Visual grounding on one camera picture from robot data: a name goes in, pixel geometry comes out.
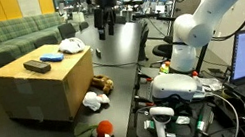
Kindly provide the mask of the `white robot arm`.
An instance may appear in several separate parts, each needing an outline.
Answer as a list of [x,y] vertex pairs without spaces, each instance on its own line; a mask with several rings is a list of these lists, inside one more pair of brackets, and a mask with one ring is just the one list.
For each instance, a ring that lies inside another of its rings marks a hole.
[[[113,7],[117,0],[94,0],[94,25],[100,40],[106,38],[104,28],[108,26],[108,34],[114,34],[116,20]],[[181,14],[174,21],[172,56],[170,69],[190,72],[196,57],[196,48],[206,46],[212,39],[214,30],[222,16],[238,0],[201,0],[193,15]]]

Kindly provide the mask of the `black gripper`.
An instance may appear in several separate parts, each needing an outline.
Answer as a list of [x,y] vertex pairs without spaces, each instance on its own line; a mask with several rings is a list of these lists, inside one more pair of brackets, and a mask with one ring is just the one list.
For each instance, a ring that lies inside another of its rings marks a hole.
[[99,39],[105,40],[105,30],[104,27],[108,25],[108,34],[114,35],[114,22],[115,22],[115,12],[113,7],[116,5],[117,0],[94,0],[97,8],[94,10],[94,25],[97,27],[99,32]]

